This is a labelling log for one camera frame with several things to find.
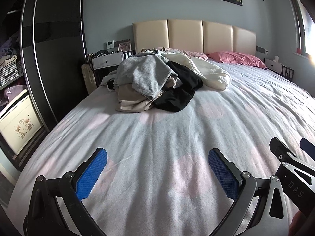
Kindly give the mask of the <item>left pink pillow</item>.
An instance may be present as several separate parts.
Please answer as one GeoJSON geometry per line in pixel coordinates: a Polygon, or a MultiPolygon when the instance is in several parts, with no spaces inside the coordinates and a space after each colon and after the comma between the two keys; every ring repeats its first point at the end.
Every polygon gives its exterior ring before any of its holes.
{"type": "Polygon", "coordinates": [[[171,49],[171,48],[165,48],[164,51],[169,52],[169,53],[182,53],[182,54],[189,56],[190,58],[196,57],[196,58],[200,58],[203,60],[208,60],[207,55],[205,55],[202,52],[187,51],[187,50],[180,50],[180,49],[171,49]]]}

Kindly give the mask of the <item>dark sliding wardrobe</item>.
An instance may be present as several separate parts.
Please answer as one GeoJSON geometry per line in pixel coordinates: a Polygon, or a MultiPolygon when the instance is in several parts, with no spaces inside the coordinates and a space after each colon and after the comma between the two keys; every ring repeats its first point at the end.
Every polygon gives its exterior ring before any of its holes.
{"type": "Polygon", "coordinates": [[[1,87],[22,92],[1,107],[1,118],[26,96],[42,128],[15,155],[1,135],[1,150],[22,171],[56,125],[87,96],[81,67],[86,55],[83,0],[1,0],[1,57],[21,62],[23,73],[1,87]]]}

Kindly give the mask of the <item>cream white blanket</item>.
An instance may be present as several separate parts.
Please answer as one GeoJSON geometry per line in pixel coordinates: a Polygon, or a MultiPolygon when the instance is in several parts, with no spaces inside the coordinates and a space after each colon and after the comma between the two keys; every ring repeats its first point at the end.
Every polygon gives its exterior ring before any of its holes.
{"type": "Polygon", "coordinates": [[[161,51],[160,53],[172,62],[184,65],[193,71],[201,78],[203,83],[210,88],[225,91],[232,82],[232,78],[226,70],[203,58],[190,57],[182,52],[172,53],[161,51]]]}

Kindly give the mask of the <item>pink pillow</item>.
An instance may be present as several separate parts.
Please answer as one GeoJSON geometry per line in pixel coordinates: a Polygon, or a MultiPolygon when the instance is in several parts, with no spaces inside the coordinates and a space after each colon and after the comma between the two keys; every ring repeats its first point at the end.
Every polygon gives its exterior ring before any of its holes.
{"type": "Polygon", "coordinates": [[[244,54],[239,52],[213,52],[207,55],[207,57],[220,63],[231,63],[238,65],[248,65],[251,67],[258,67],[261,69],[267,69],[267,66],[261,59],[254,55],[244,54]]]}
{"type": "Polygon", "coordinates": [[[187,51],[187,50],[180,50],[180,49],[171,49],[171,48],[165,48],[164,51],[169,52],[169,53],[182,53],[182,54],[189,56],[190,58],[196,57],[196,58],[200,58],[203,60],[208,60],[207,55],[205,55],[202,52],[187,51]]]}

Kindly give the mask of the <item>checkered storage basket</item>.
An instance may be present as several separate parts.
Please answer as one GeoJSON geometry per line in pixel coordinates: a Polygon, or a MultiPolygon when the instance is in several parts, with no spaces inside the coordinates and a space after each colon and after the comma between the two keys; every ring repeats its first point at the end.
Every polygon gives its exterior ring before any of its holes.
{"type": "Polygon", "coordinates": [[[12,62],[1,69],[1,87],[23,73],[21,62],[12,62]]]}

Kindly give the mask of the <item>grey black raglan shirt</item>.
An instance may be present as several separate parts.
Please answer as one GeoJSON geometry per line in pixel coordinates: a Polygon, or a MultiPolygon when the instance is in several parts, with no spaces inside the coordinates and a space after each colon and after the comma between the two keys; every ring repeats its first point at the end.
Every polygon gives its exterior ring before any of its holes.
{"type": "Polygon", "coordinates": [[[118,66],[113,89],[116,91],[121,85],[132,84],[135,91],[153,100],[170,76],[178,86],[165,90],[153,101],[153,107],[179,112],[189,104],[195,92],[203,87],[203,81],[184,65],[172,62],[162,55],[142,53],[125,59],[118,66]]]}

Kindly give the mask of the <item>white right nightstand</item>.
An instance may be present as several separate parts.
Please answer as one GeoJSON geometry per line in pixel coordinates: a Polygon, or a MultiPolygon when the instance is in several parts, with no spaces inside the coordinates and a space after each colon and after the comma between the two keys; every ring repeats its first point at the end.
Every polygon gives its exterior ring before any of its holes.
{"type": "Polygon", "coordinates": [[[264,63],[268,69],[286,78],[287,80],[290,80],[291,82],[293,81],[294,70],[290,67],[267,58],[264,59],[264,63]]]}

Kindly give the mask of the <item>white left nightstand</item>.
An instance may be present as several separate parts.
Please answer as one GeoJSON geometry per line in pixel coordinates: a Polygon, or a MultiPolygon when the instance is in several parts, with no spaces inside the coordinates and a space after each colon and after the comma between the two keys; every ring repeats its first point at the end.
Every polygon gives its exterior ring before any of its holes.
{"type": "Polygon", "coordinates": [[[92,59],[92,66],[94,70],[103,69],[119,65],[124,60],[122,52],[103,55],[98,58],[92,59]]]}

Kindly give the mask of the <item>beige padded headboard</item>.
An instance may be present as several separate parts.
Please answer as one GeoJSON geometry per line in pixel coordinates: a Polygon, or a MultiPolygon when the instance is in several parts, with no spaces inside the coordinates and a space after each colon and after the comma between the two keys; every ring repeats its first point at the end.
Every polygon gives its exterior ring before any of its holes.
{"type": "Polygon", "coordinates": [[[255,55],[256,34],[223,23],[203,20],[154,20],[133,23],[135,49],[165,47],[210,54],[233,51],[255,55]]]}

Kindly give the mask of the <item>white pink bed sheet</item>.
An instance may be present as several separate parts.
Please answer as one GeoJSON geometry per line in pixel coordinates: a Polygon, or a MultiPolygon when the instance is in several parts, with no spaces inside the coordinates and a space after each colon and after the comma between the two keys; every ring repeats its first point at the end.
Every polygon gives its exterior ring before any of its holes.
{"type": "Polygon", "coordinates": [[[241,171],[269,178],[280,139],[314,141],[314,97],[281,76],[223,64],[225,91],[203,86],[180,112],[116,111],[116,93],[99,87],[49,133],[14,187],[7,215],[21,231],[36,177],[74,171],[99,147],[108,164],[83,204],[106,235],[209,235],[232,204],[208,164],[218,148],[241,171]]]}

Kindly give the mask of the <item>beige garment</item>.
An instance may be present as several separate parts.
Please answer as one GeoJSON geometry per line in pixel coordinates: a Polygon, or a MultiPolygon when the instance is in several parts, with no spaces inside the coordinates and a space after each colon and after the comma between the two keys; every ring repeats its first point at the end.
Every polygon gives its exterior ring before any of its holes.
{"type": "Polygon", "coordinates": [[[146,96],[138,93],[132,87],[132,84],[125,84],[118,87],[116,93],[118,94],[118,104],[116,105],[116,110],[120,112],[130,112],[138,113],[143,112],[153,108],[153,101],[159,98],[165,90],[175,89],[178,86],[176,80],[170,76],[162,90],[159,91],[157,96],[151,100],[146,96]]]}

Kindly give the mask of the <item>white nightstand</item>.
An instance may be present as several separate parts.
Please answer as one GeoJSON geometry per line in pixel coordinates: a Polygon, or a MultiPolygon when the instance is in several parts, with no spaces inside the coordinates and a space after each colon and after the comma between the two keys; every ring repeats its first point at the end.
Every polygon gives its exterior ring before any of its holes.
{"type": "Polygon", "coordinates": [[[267,58],[264,59],[264,63],[268,69],[286,78],[287,80],[290,80],[291,82],[293,81],[294,70],[290,67],[267,58]]]}
{"type": "Polygon", "coordinates": [[[103,69],[119,65],[124,60],[122,52],[103,55],[98,58],[92,59],[92,66],[94,70],[103,69]]]}

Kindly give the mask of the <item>right pink pillow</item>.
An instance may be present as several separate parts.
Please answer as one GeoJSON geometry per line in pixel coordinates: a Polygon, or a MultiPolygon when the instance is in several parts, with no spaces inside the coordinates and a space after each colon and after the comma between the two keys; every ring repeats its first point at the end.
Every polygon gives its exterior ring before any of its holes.
{"type": "Polygon", "coordinates": [[[231,63],[238,65],[248,65],[251,67],[258,67],[261,69],[267,69],[267,66],[261,59],[254,55],[244,54],[239,52],[213,52],[207,55],[207,57],[220,63],[231,63]]]}

